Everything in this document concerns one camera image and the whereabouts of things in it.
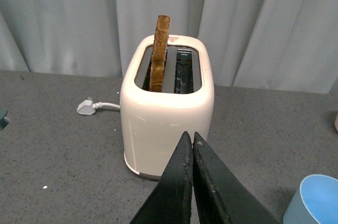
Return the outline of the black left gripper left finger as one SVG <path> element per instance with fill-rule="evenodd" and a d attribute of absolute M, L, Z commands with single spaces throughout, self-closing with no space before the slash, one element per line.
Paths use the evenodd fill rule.
<path fill-rule="evenodd" d="M 131 223 L 190 223 L 193 149 L 184 132 L 155 189 Z"/>

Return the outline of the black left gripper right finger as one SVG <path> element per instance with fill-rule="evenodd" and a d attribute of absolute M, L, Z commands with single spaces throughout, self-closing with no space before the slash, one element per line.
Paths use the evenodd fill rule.
<path fill-rule="evenodd" d="M 279 223 L 194 134 L 193 186 L 200 223 Z"/>

